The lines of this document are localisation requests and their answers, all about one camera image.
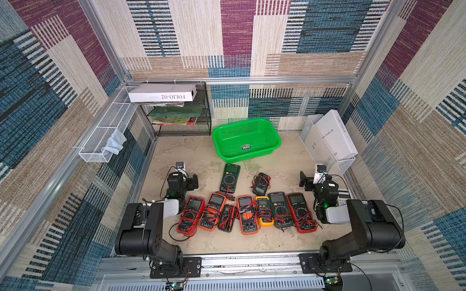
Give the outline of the black multimeter with leads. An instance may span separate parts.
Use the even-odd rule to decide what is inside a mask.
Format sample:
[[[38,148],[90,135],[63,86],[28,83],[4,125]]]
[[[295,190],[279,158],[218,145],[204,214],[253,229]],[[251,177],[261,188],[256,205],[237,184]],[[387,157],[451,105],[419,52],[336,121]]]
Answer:
[[[218,222],[218,229],[230,233],[233,229],[235,220],[238,217],[238,208],[234,205],[228,204],[224,206],[222,215]]]

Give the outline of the orange multimeter left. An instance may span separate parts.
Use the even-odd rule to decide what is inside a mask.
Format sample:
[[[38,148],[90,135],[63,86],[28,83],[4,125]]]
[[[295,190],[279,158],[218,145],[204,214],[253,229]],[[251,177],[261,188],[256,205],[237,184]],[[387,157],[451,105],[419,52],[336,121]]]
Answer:
[[[217,227],[226,203],[226,196],[214,192],[211,194],[199,221],[200,229],[212,232]]]

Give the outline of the red multimeter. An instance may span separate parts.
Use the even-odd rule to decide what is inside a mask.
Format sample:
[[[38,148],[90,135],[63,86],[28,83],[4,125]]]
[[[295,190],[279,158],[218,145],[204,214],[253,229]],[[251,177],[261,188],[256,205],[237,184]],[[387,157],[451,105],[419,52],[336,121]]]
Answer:
[[[180,222],[177,226],[177,232],[186,237],[192,237],[197,232],[199,219],[205,208],[205,200],[196,196],[190,196],[185,205]]]
[[[308,234],[317,230],[318,224],[310,212],[302,193],[292,193],[287,196],[294,226],[300,234]]]

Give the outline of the dark green multimeter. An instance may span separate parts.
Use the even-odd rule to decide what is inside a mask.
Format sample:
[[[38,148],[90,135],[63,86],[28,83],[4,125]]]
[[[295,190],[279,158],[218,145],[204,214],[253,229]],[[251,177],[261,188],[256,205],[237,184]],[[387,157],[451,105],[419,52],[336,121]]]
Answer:
[[[237,187],[237,180],[240,173],[240,166],[236,164],[226,164],[222,180],[220,183],[220,191],[223,193],[233,194]]]
[[[273,212],[274,225],[276,228],[284,231],[292,227],[293,220],[288,200],[284,192],[271,192],[268,194]]]

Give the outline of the orange multimeter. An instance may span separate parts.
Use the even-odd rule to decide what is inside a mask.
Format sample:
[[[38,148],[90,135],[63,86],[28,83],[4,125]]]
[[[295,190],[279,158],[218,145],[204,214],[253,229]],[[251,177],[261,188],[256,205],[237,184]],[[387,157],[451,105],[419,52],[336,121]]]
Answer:
[[[241,232],[253,235],[258,232],[257,201],[250,195],[237,198]]]
[[[226,196],[214,192],[211,194],[199,221],[200,229],[212,232],[217,227],[226,203]]]

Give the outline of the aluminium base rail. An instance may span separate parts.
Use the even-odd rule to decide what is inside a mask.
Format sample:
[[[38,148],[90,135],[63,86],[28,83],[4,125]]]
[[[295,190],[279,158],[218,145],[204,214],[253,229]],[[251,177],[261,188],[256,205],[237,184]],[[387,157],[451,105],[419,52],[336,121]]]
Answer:
[[[139,258],[102,259],[93,291],[412,291],[414,284],[394,253],[359,255],[350,272],[306,274],[304,252],[188,255],[189,275],[151,278]]]

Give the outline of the books on shelf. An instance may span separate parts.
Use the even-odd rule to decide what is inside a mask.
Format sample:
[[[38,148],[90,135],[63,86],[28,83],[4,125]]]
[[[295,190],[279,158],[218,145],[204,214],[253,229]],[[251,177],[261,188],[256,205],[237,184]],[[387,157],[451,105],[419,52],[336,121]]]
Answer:
[[[197,118],[202,116],[203,106],[192,107],[154,107],[147,117],[152,124],[158,126],[168,125],[195,125]]]

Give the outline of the orange multimeter centre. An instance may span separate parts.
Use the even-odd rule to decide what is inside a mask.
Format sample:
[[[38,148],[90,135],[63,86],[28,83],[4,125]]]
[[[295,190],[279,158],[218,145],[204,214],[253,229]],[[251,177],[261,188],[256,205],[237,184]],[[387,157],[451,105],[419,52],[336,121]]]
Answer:
[[[250,195],[237,198],[241,232],[253,235],[258,232],[257,201]]]

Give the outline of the clear plastic holder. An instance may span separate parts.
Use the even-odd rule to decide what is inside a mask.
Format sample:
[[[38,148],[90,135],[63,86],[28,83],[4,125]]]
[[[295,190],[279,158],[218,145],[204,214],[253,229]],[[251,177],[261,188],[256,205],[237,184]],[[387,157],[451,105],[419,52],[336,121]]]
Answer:
[[[355,162],[356,158],[351,157],[344,160],[338,160],[331,152],[331,149],[316,128],[316,122],[318,122],[322,117],[322,114],[307,116],[300,133],[300,139],[315,164],[325,165],[329,174],[343,176],[343,174],[351,167],[353,162]]]

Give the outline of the green plastic basket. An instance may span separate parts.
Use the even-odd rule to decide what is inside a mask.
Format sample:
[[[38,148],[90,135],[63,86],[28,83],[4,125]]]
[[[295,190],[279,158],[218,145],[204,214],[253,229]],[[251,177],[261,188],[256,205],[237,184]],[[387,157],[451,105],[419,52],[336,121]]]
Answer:
[[[282,145],[278,132],[264,118],[219,126],[212,139],[218,156],[227,164],[269,155]]]

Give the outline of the white box in holder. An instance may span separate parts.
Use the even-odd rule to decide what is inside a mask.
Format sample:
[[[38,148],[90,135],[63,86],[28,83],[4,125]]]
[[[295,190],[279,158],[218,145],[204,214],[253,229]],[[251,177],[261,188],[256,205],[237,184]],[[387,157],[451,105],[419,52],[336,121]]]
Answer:
[[[316,129],[337,160],[347,160],[358,154],[337,110],[330,110],[317,123]]]

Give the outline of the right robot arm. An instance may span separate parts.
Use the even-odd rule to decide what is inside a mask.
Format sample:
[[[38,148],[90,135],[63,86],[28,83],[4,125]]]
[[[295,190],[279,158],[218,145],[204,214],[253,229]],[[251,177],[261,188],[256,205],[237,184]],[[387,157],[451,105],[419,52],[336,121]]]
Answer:
[[[321,224],[351,225],[351,232],[324,241],[318,253],[300,254],[303,273],[324,276],[352,272],[350,259],[356,255],[404,247],[404,225],[398,223],[382,200],[343,201],[339,185],[324,170],[315,172],[313,177],[301,172],[299,186],[312,191],[314,212]]]

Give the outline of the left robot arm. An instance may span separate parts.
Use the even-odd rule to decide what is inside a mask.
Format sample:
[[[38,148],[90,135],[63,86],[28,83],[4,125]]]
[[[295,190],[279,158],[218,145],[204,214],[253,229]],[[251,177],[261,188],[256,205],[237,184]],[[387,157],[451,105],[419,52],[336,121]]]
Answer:
[[[201,258],[185,258],[180,246],[163,239],[163,221],[168,216],[166,202],[179,208],[180,222],[177,232],[189,239],[197,231],[198,221],[205,208],[205,200],[194,196],[185,199],[188,191],[199,187],[196,174],[184,172],[167,175],[169,188],[164,201],[130,203],[125,210],[115,240],[115,253],[127,257],[142,257],[149,261],[151,279],[199,278]]]

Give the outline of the white folio box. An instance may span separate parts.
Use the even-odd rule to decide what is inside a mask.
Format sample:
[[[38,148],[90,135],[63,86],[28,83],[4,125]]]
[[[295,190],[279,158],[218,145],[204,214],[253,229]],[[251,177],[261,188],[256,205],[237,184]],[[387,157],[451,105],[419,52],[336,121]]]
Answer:
[[[197,94],[195,84],[144,83],[129,92],[132,103],[178,103],[191,102]]]

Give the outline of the light blue cloth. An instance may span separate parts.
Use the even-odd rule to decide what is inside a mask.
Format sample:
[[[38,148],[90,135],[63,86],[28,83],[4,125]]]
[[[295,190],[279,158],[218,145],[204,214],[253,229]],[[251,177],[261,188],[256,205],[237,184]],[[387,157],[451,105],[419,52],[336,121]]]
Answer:
[[[118,155],[124,148],[123,144],[127,141],[127,138],[119,130],[115,129],[109,137],[106,145],[102,149],[103,155],[114,154]]]

